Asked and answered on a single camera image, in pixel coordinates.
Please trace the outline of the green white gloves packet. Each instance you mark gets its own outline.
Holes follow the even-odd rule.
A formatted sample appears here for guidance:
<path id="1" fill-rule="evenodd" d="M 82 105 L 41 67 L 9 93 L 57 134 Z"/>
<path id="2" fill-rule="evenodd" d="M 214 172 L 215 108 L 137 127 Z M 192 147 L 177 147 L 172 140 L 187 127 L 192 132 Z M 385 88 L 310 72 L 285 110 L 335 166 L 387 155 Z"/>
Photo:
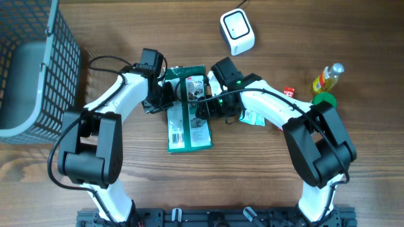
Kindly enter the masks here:
<path id="1" fill-rule="evenodd" d="M 213 147 L 206 120 L 196 116 L 197 105 L 192 101 L 206 95 L 204 65 L 172 67 L 165 77 L 174 92 L 175 102 L 167 110 L 168 152 L 188 153 Z"/>

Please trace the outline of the red sachet stick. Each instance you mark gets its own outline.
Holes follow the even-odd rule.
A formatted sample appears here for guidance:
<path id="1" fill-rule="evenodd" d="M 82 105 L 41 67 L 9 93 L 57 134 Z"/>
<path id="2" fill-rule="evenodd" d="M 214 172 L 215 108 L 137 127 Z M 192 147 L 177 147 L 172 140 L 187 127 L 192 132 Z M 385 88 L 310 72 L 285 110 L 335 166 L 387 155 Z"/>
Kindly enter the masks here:
<path id="1" fill-rule="evenodd" d="M 286 87 L 284 88 L 283 93 L 284 93 L 285 95 L 287 95 L 287 96 L 293 98 L 294 95 L 295 95 L 295 89 L 294 89 L 294 88 L 291 88 L 291 87 L 289 87 L 289 86 L 286 86 Z"/>

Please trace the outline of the green lid jar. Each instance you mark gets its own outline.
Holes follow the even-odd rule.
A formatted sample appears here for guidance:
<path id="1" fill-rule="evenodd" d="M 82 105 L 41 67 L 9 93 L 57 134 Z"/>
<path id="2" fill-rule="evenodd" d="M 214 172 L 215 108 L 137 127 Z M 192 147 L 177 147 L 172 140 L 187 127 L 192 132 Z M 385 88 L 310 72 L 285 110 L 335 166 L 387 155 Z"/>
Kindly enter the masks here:
<path id="1" fill-rule="evenodd" d="M 319 93 L 314 96 L 314 98 L 311 100 L 311 103 L 313 105 L 317 105 L 321 102 L 328 102 L 330 103 L 333 107 L 337 107 L 337 100 L 336 98 L 331 94 L 327 92 Z"/>

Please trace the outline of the yellow liquid bottle silver cap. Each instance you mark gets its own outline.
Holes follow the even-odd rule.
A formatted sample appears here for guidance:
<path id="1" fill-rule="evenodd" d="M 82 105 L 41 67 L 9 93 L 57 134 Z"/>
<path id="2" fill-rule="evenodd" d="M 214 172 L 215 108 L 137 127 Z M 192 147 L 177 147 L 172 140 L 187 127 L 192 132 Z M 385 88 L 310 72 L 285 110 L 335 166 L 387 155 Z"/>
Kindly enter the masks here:
<path id="1" fill-rule="evenodd" d="M 339 62 L 325 67 L 321 74 L 313 81 L 312 92 L 315 95 L 329 92 L 336 85 L 344 70 L 344 66 Z"/>

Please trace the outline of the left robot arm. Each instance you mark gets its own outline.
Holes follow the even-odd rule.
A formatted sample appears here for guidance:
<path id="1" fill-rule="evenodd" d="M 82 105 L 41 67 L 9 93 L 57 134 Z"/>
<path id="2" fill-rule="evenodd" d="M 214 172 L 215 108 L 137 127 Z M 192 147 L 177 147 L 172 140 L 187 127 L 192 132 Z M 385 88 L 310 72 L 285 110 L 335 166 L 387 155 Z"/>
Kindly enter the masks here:
<path id="1" fill-rule="evenodd" d="M 137 105 L 147 114 L 166 111 L 173 105 L 172 85 L 164 81 L 167 71 L 163 54 L 143 49 L 141 60 L 127 62 L 102 96 L 81 110 L 65 111 L 47 171 L 57 186 L 86 191 L 97 205 L 97 211 L 78 218 L 78 226 L 144 226 L 119 180 L 122 124 Z"/>

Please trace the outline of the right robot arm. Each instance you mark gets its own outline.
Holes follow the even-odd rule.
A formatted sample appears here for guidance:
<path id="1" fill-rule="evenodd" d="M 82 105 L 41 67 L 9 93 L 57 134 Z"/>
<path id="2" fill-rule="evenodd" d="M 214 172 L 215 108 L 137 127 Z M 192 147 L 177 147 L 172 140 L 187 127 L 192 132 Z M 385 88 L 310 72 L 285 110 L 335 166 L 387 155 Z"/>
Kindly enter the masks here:
<path id="1" fill-rule="evenodd" d="M 345 226 L 334 206 L 336 188 L 350 181 L 348 169 L 356 148 L 332 104 L 298 101 L 272 88 L 261 76 L 243 75 L 228 57 L 211 67 L 211 94 L 193 101 L 196 116 L 230 117 L 246 110 L 280 128 L 295 171 L 303 180 L 302 195 L 292 218 L 270 214 L 267 226 Z"/>

